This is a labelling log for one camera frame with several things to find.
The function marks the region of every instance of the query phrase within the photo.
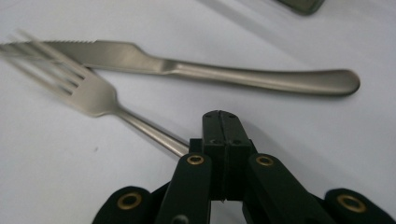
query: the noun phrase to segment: fork handle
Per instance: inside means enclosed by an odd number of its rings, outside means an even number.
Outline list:
[[[355,92],[360,86],[358,76],[349,70],[277,72],[172,62],[173,69],[170,69],[168,74],[217,80],[270,90],[341,96]]]
[[[165,147],[169,151],[173,152],[179,157],[189,153],[189,146],[180,142],[175,137],[172,137],[168,133],[161,131],[159,128],[149,124],[148,122],[140,119],[126,108],[120,107],[115,110],[114,115],[126,121],[128,124],[134,126],[137,130],[144,133],[161,146]]]

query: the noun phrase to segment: white table surface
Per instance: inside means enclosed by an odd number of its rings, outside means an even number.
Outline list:
[[[238,116],[260,152],[313,194],[353,189],[396,217],[396,2],[327,0],[302,17],[272,0],[0,0],[0,41],[134,42],[161,57],[272,69],[347,68],[342,98],[94,70],[120,102],[186,142],[212,110]],[[0,60],[0,222],[91,223],[117,189],[153,191],[177,157],[119,119],[86,117]],[[245,223],[240,203],[213,203],[212,223]]]

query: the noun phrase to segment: table knife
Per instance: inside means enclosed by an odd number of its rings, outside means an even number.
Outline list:
[[[249,70],[158,58],[148,55],[137,45],[126,42],[97,40],[94,42],[45,41],[45,43],[90,68],[199,78],[315,95],[349,95],[360,86],[359,77],[346,69],[298,72]],[[33,52],[19,55],[20,53],[11,46],[20,48],[24,44],[32,46],[30,42],[9,43],[0,45],[0,52],[32,59],[42,58],[40,54]]]

